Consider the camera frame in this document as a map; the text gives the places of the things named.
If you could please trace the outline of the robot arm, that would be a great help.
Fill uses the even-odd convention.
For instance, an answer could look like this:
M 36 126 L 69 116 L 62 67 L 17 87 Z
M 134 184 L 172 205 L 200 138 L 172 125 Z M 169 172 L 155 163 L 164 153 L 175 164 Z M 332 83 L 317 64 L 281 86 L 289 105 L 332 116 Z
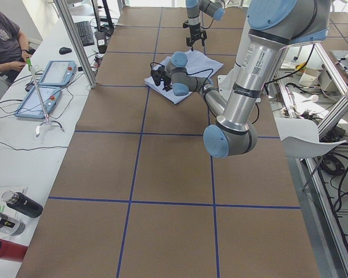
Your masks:
M 202 46 L 205 46 L 207 39 L 206 29 L 201 26 L 200 13 L 203 12 L 210 16 L 212 20 L 221 20 L 225 11 L 225 1 L 209 1 L 209 0 L 187 0 L 186 11 L 187 20 L 182 24 L 184 29 L 188 28 L 190 36 L 186 38 L 186 45 L 191 50 L 194 50 L 196 41 L 201 41 Z
M 204 130 L 207 152 L 217 158 L 251 151 L 257 142 L 248 120 L 278 52 L 291 45 L 323 41 L 329 30 L 330 1 L 251 1 L 246 14 L 248 38 L 238 47 L 242 59 L 230 97 L 224 99 L 209 78 L 187 73 L 183 52 L 172 55 L 153 75 L 155 83 L 171 85 L 174 95 L 197 92 L 215 115 Z

